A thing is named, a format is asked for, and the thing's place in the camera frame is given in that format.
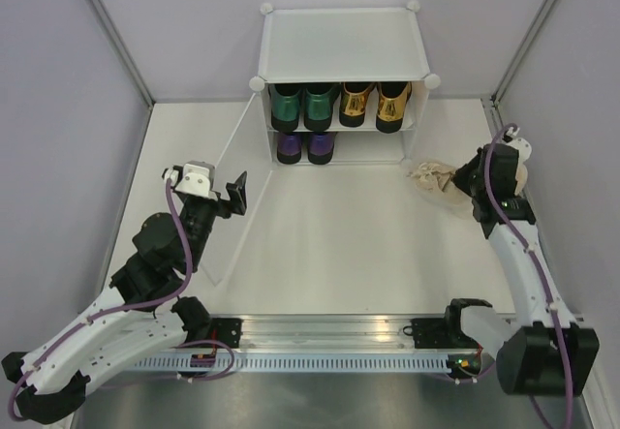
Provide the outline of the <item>beige sneaker front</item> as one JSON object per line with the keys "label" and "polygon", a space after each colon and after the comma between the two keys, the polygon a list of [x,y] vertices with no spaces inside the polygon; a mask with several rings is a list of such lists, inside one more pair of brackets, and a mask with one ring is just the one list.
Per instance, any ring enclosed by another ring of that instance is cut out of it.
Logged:
{"label": "beige sneaker front", "polygon": [[518,164],[517,164],[517,169],[515,173],[516,185],[515,185],[514,194],[516,196],[519,196],[522,194],[522,191],[524,190],[524,187],[527,183],[528,169],[526,167],[526,162],[528,161],[530,156],[531,156],[530,152],[525,153],[523,150],[519,152]]}

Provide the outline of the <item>beige sneaker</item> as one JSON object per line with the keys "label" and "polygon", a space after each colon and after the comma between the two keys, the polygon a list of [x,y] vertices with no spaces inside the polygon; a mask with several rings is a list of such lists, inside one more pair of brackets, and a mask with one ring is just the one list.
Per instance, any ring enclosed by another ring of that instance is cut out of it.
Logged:
{"label": "beige sneaker", "polygon": [[457,168],[452,165],[426,160],[412,163],[406,175],[418,194],[430,204],[460,218],[471,218],[473,211],[471,198],[452,181],[456,171]]}
{"label": "beige sneaker", "polygon": [[525,153],[523,150],[519,152],[518,164],[517,164],[517,169],[515,173],[516,185],[515,185],[514,194],[516,196],[519,196],[522,194],[522,191],[524,190],[524,187],[527,183],[528,169],[526,167],[526,162],[528,161],[530,156],[531,156],[530,152]]}

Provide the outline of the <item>white cabinet door panel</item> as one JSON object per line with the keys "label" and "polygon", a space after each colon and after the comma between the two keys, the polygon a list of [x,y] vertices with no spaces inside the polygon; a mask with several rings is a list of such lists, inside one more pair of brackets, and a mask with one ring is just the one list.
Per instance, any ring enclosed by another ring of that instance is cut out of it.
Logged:
{"label": "white cabinet door panel", "polygon": [[217,285],[234,268],[254,211],[272,171],[264,106],[255,94],[235,126],[215,166],[216,188],[231,216],[216,218],[201,258],[200,268]]}

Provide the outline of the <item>purple loafer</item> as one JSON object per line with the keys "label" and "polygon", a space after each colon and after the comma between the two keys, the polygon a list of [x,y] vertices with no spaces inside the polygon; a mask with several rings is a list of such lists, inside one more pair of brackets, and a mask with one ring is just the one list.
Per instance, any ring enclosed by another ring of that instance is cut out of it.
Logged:
{"label": "purple loafer", "polygon": [[279,132],[276,138],[276,158],[283,165],[294,165],[301,160],[302,135]]}
{"label": "purple loafer", "polygon": [[308,160],[313,165],[328,164],[333,157],[335,133],[311,133],[307,144]]}

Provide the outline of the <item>green loafer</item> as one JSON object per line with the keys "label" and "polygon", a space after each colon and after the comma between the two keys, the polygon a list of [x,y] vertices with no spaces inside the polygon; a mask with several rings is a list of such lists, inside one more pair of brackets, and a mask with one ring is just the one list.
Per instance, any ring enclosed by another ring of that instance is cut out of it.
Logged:
{"label": "green loafer", "polygon": [[298,127],[301,113],[302,87],[297,83],[269,85],[270,119],[272,127],[291,133]]}
{"label": "green loafer", "polygon": [[337,83],[308,83],[305,86],[304,126],[309,131],[321,133],[330,127],[338,95]]}

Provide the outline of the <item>gold pointed shoe front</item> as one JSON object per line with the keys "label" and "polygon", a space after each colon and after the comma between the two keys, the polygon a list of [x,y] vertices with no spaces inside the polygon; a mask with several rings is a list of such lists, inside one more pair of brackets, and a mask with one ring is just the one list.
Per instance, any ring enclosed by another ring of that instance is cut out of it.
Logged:
{"label": "gold pointed shoe front", "polygon": [[375,125],[379,132],[398,132],[403,124],[407,104],[412,95],[410,81],[380,82]]}

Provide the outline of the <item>gold pointed shoe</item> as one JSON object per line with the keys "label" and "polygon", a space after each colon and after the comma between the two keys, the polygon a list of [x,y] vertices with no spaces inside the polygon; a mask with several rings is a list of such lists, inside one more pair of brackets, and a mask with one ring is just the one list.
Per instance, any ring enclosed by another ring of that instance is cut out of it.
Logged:
{"label": "gold pointed shoe", "polygon": [[343,82],[339,104],[340,124],[348,128],[360,127],[364,120],[367,103],[374,82]]}
{"label": "gold pointed shoe", "polygon": [[412,95],[410,81],[380,82],[375,125],[379,132],[398,132],[403,124],[407,104]]}

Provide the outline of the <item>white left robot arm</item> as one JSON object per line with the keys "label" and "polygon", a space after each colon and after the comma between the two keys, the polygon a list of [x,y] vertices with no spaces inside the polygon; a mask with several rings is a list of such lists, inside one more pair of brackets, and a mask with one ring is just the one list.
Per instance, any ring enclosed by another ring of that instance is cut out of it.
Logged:
{"label": "white left robot arm", "polygon": [[185,295],[216,219],[247,211],[247,175],[214,192],[212,167],[187,164],[164,173],[168,211],[149,216],[133,238],[136,251],[99,296],[61,332],[31,352],[1,361],[14,387],[15,422],[50,425],[73,414],[87,396],[139,361],[166,349],[209,347],[234,361],[233,345]]}

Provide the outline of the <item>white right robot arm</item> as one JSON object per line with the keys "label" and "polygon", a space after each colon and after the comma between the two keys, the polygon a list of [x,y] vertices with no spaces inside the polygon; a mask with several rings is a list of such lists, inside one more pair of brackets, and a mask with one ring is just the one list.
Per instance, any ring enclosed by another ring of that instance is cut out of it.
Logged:
{"label": "white right robot arm", "polygon": [[531,151],[522,138],[486,145],[455,176],[500,261],[516,322],[508,324],[485,300],[455,298],[442,333],[455,347],[477,342],[494,359],[500,386],[509,395],[579,396],[600,341],[593,328],[578,325],[558,292],[534,211],[516,192],[516,175]]}

